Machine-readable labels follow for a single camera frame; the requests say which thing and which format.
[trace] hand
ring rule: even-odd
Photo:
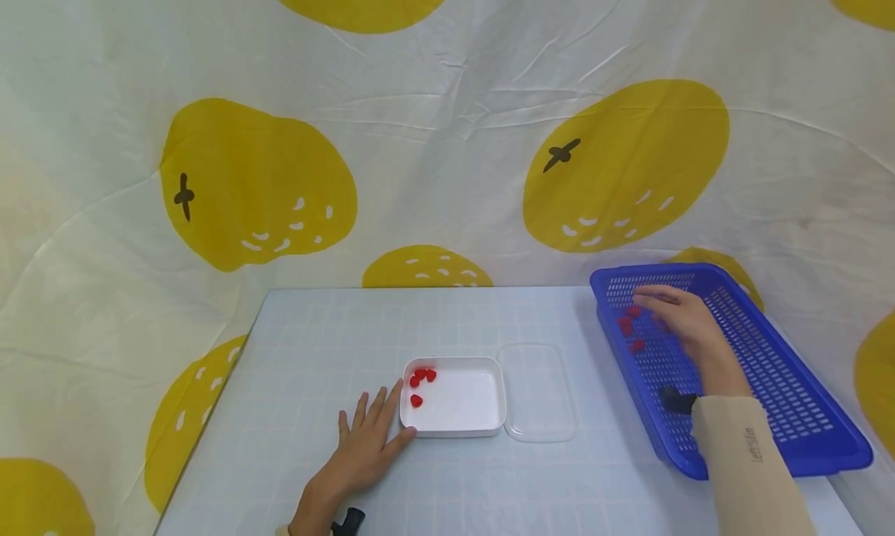
[[[351,428],[345,411],[338,414],[338,448],[320,471],[345,496],[371,487],[388,471],[401,451],[416,437],[416,428],[406,428],[388,442],[388,429],[395,418],[401,396],[402,379],[395,383],[386,399],[386,388],[367,411],[369,395],[360,395]]]
[[[370,395],[360,395],[351,428],[348,428],[345,410],[338,412],[338,447],[301,494],[295,517],[289,523],[290,535],[329,534],[329,524],[342,501],[378,482],[401,451],[416,438],[416,428],[409,426],[388,441],[402,383],[401,378],[395,383],[388,400],[386,388],[379,388],[369,411]]]
[[[670,285],[642,285],[634,290],[634,302],[675,332],[707,395],[752,396],[737,355],[701,297]]]

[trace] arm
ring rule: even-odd
[[[635,302],[664,320],[699,370],[705,396],[693,434],[705,459],[722,536],[813,536],[805,500],[773,441],[737,356],[699,296],[667,285],[635,290]]]
[[[386,388],[367,411],[369,395],[360,395],[351,428],[345,411],[338,415],[338,447],[328,463],[305,486],[295,516],[277,536],[328,536],[336,511],[348,496],[371,487],[388,471],[413,438],[416,429],[401,430],[388,441],[388,428],[395,418],[402,379],[386,399]]]

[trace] plastic lid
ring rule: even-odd
[[[578,430],[559,350],[542,343],[511,343],[498,351],[507,387],[504,428],[517,441],[558,443]]]

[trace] mesh basket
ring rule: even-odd
[[[633,325],[632,337],[646,344],[641,352],[629,351],[617,323],[634,304],[634,288],[648,284],[673,285],[702,297],[767,411],[774,440],[794,477],[833,475],[872,463],[866,438],[727,272],[711,264],[597,270],[590,276],[597,316],[660,460],[690,478],[708,479],[690,434],[690,416],[666,412],[660,399],[661,388],[668,385],[682,394],[702,394],[694,364],[677,337],[649,319],[647,310]]]

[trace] beige sleeve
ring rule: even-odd
[[[814,536],[805,499],[789,475],[758,400],[705,396],[693,435],[709,467],[722,536]]]

